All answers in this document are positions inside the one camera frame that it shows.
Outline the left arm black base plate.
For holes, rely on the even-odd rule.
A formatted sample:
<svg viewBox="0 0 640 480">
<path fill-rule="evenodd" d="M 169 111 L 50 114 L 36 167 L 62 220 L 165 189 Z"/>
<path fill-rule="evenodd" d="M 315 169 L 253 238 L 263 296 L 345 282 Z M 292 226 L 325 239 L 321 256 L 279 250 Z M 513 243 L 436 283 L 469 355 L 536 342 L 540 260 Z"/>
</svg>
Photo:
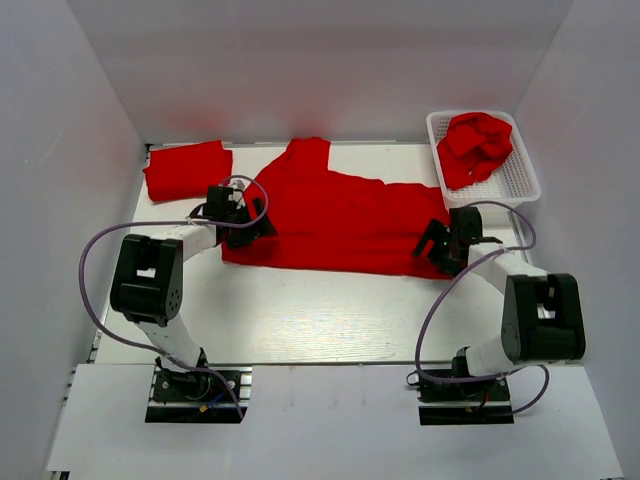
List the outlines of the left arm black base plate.
<svg viewBox="0 0 640 480">
<path fill-rule="evenodd" d="M 222 367 L 215 375 L 154 369 L 147 424 L 240 424 L 247 412 L 252 368 Z"/>
</svg>

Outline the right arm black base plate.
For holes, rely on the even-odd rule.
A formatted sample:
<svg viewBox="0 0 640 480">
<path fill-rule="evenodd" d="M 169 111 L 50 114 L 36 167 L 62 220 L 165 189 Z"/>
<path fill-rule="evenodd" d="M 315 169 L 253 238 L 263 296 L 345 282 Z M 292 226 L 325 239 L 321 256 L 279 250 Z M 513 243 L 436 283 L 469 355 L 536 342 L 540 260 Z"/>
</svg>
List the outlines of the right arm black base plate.
<svg viewBox="0 0 640 480">
<path fill-rule="evenodd" d="M 416 371 L 405 379 L 417 391 L 421 426 L 505 425 L 514 423 L 504 379 L 463 384 L 424 380 Z"/>
</svg>

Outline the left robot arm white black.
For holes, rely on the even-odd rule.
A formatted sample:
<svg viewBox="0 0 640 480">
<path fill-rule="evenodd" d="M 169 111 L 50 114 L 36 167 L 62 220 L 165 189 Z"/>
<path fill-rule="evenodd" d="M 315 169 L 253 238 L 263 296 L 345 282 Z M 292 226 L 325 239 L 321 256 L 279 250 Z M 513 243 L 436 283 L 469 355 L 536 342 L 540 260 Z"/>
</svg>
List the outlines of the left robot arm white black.
<svg viewBox="0 0 640 480">
<path fill-rule="evenodd" d="M 122 240 L 110 292 L 111 308 L 135 324 L 159 355 L 160 366 L 178 373 L 177 387 L 199 399 L 211 387 L 204 349 L 180 316 L 184 264 L 210 249 L 251 245 L 274 236 L 265 192 L 250 198 L 239 188 L 214 186 L 204 205 L 161 235 L 128 234 Z"/>
</svg>

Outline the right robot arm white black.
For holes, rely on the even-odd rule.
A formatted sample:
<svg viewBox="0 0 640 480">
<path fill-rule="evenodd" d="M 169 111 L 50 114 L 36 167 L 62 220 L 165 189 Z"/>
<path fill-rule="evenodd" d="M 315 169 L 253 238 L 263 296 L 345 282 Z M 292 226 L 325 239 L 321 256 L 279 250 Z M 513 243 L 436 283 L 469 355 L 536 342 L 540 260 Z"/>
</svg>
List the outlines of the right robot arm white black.
<svg viewBox="0 0 640 480">
<path fill-rule="evenodd" d="M 414 248 L 439 272 L 450 276 L 448 286 L 430 307 L 420 328 L 414 352 L 416 375 L 427 382 L 452 384 L 461 397 L 472 399 L 488 381 L 528 366 L 574 361 L 586 352 L 586 335 L 579 286 L 568 273 L 550 273 L 522 258 L 531 244 L 509 247 L 483 229 L 479 202 L 453 208 L 450 220 L 432 220 Z M 458 283 L 474 274 L 503 298 L 498 334 L 462 348 L 447 377 L 423 369 L 421 353 L 427 329 L 437 310 Z"/>
</svg>

